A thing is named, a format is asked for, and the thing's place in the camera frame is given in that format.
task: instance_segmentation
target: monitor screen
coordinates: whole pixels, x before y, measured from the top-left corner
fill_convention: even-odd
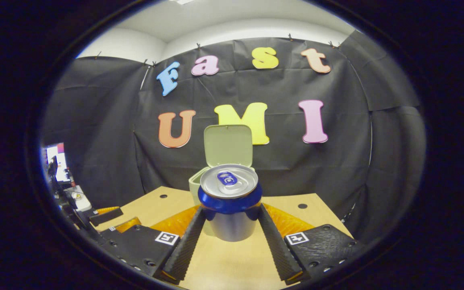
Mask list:
[[[46,151],[46,163],[49,164],[51,159],[54,156],[57,156],[57,181],[58,182],[70,182],[69,176],[67,173],[68,165],[66,163],[66,155],[64,153],[64,143],[58,143],[53,145],[48,145],[45,148]]]

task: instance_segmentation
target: green lid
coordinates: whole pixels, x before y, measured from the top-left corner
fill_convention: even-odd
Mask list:
[[[204,131],[205,159],[220,164],[252,166],[252,130],[246,125],[212,125]]]

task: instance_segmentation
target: green container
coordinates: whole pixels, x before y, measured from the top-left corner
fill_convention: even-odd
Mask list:
[[[239,164],[246,167],[252,166],[253,146],[252,130],[246,125],[212,125],[204,131],[205,160],[208,167],[198,171],[189,178],[189,190],[195,201],[198,199],[200,178],[205,171],[221,164]]]

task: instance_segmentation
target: can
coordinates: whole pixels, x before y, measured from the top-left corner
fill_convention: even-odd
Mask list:
[[[237,242],[252,235],[263,195],[254,170],[218,165],[201,176],[200,184],[198,198],[216,237]]]

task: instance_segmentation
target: blue pull tab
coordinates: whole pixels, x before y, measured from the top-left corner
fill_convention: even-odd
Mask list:
[[[217,179],[219,179],[224,185],[234,185],[237,183],[237,178],[228,171],[218,173]]]

